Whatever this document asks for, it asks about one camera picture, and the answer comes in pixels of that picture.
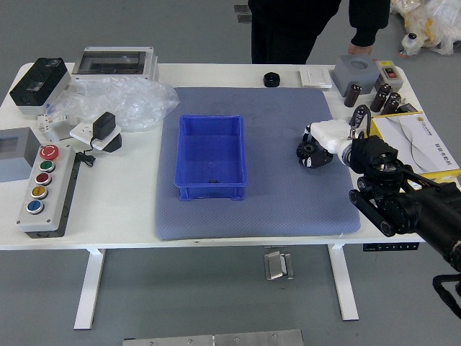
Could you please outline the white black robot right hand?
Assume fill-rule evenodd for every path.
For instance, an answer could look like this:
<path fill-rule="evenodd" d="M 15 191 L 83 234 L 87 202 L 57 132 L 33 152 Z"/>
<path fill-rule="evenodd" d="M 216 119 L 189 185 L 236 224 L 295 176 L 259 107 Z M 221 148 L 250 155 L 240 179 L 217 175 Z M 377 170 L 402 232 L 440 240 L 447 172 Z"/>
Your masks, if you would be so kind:
<path fill-rule="evenodd" d="M 316 169 L 329 164 L 334 155 L 350 166 L 352 139 L 350 126 L 345 120 L 327 120 L 305 127 L 301 143 L 296 149 L 298 161 L 305 167 Z"/>

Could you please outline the person's left hand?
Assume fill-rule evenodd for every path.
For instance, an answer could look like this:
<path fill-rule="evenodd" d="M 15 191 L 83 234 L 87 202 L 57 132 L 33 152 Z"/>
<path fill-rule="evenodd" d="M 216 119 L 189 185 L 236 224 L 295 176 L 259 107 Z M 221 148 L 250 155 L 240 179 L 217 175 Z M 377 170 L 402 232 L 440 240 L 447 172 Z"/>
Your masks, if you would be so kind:
<path fill-rule="evenodd" d="M 362 46 L 357 46 L 357 45 L 350 43 L 347 53 L 349 55 L 367 54 L 372 59 L 372 61 L 376 61 L 376 59 L 372 57 L 373 49 L 374 49 L 374 45 L 362 47 Z"/>

